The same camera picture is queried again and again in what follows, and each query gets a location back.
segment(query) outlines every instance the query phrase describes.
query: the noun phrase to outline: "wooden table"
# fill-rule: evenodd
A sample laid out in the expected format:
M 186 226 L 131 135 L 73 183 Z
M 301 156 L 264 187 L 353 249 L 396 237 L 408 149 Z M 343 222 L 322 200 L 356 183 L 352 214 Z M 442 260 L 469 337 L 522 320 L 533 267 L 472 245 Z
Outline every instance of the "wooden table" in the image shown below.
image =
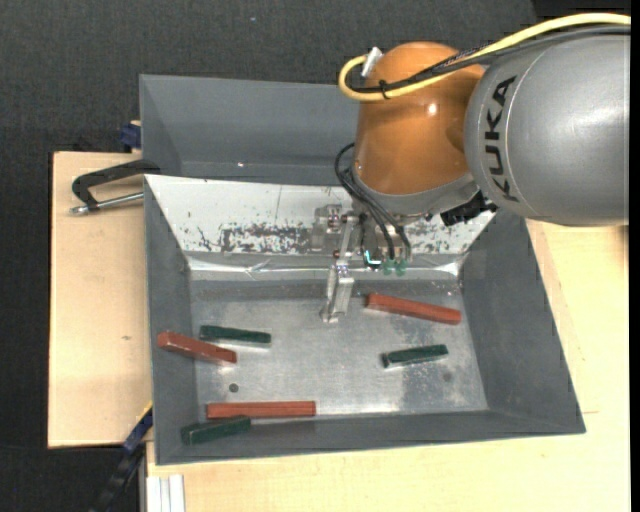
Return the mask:
M 135 158 L 54 158 L 52 448 L 122 442 L 151 396 L 142 209 L 67 214 L 75 176 Z M 179 466 L 149 442 L 147 473 L 182 473 L 189 512 L 630 509 L 628 231 L 529 230 L 586 434 Z

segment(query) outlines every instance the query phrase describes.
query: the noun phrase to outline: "red stick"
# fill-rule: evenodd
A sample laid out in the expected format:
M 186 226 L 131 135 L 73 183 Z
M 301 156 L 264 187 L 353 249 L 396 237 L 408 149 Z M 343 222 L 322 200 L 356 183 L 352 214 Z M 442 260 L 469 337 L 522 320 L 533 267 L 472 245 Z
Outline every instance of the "red stick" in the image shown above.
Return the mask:
M 205 343 L 204 341 L 194 340 L 193 338 L 175 332 L 161 332 L 158 334 L 157 343 L 158 347 L 163 350 L 210 363 L 235 364 L 238 361 L 238 357 L 233 350 L 218 347 L 211 343 Z
M 416 302 L 414 300 L 399 299 L 389 295 L 380 295 L 379 293 L 370 293 L 367 296 L 367 307 L 387 313 L 413 316 L 422 318 L 423 320 L 442 322 L 444 324 L 456 325 L 462 321 L 462 315 L 457 309 L 445 308 L 425 302 Z
M 284 418 L 315 416 L 316 403 L 313 401 L 293 402 L 225 402 L 207 404 L 207 418 L 229 418 L 231 416 L 250 418 Z

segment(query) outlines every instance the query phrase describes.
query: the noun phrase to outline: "green wooden block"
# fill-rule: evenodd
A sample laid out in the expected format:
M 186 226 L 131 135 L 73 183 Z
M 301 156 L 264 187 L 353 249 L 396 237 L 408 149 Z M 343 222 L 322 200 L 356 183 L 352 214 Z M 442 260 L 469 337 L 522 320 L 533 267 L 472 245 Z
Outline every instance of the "green wooden block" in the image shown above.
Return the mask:
M 229 340 L 239 343 L 251 343 L 263 347 L 271 345 L 271 334 L 260 331 L 246 331 L 232 327 L 218 325 L 203 325 L 200 327 L 200 339 L 206 341 Z
M 385 368 L 393 366 L 405 366 L 408 364 L 427 363 L 445 357 L 449 351 L 446 345 L 431 345 L 428 347 L 415 347 L 396 352 L 382 354 L 382 363 Z
M 246 432 L 251 427 L 248 416 L 233 416 L 220 420 L 194 423 L 180 429 L 180 436 L 184 444 L 200 444 L 215 441 L 221 437 Z
M 407 260 L 400 260 L 400 262 L 396 265 L 396 275 L 398 277 L 402 277 L 403 275 L 405 275 L 407 273 L 407 266 Z

